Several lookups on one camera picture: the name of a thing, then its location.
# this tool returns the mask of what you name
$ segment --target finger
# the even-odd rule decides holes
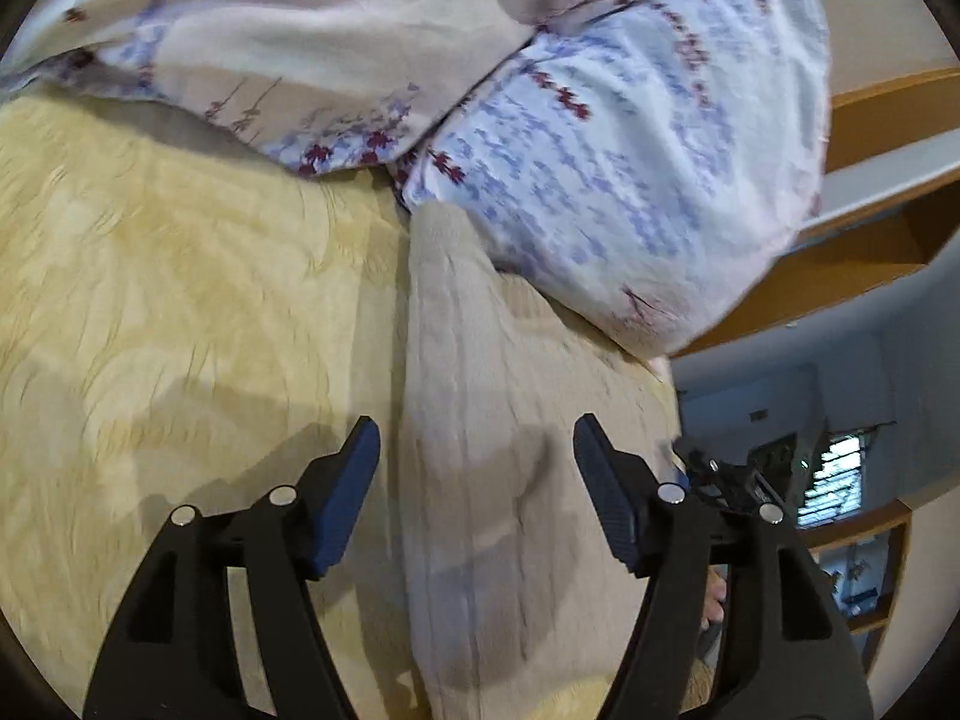
[[[722,576],[713,571],[707,578],[707,598],[714,598],[717,601],[727,600],[727,583]]]
[[[720,602],[713,598],[707,598],[707,603],[704,604],[704,616],[710,622],[723,622],[724,613]]]

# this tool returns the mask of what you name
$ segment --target pillow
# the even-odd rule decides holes
[[[394,160],[582,0],[39,0],[0,62],[176,105],[301,175]]]
[[[819,0],[589,0],[398,166],[411,209],[464,207],[488,254],[652,357],[716,324],[818,193]]]

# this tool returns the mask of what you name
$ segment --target yellow blanket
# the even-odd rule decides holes
[[[362,413],[390,455],[406,261],[382,175],[302,181],[157,105],[0,107],[0,608],[72,709],[171,507],[248,506]],[[386,469],[315,601],[361,716],[397,720],[428,712]]]

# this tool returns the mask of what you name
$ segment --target white wall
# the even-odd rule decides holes
[[[797,434],[797,453],[794,456],[793,476],[790,477],[790,487],[784,495],[784,503],[790,514],[796,514],[803,506],[806,488],[810,484],[810,475],[813,474],[815,464],[812,461],[814,450],[820,441],[820,435],[827,428],[827,412],[824,409],[824,399],[820,387],[816,386],[813,402],[803,422],[803,427]]]
[[[954,235],[930,265],[853,300],[736,341],[675,358],[674,382],[693,394],[803,365],[853,333],[878,332],[945,274],[960,269],[960,235]]]
[[[827,421],[834,432],[893,419],[893,394],[884,367],[880,336],[857,333],[816,360]]]
[[[808,423],[819,391],[813,365],[800,365],[731,389],[683,401],[683,429],[699,447],[728,463],[744,463],[754,447]],[[766,409],[767,418],[750,422],[750,414]]]
[[[877,717],[917,678],[960,610],[960,488],[914,511],[894,616],[870,673]]]
[[[857,333],[822,352],[816,361],[832,431],[854,430],[895,419],[894,394],[880,335]],[[863,467],[863,508],[896,498],[899,425],[880,428]]]
[[[956,55],[923,0],[823,0],[834,94],[931,68]]]
[[[960,467],[960,268],[880,336],[894,384],[896,489],[913,493]]]

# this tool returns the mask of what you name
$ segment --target metal rivet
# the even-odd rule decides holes
[[[683,500],[686,498],[686,490],[684,490],[680,485],[675,485],[673,482],[666,482],[656,488],[656,497],[664,501],[664,503],[669,503],[676,505],[678,503],[683,503]]]
[[[784,510],[775,503],[765,503],[760,507],[760,518],[771,525],[779,525],[784,521]]]
[[[182,527],[193,522],[196,516],[197,510],[192,506],[179,506],[174,509],[173,513],[170,515],[170,521],[174,523],[174,525],[179,525]]]
[[[296,501],[296,490],[289,485],[270,490],[270,502],[274,506],[289,506]]]

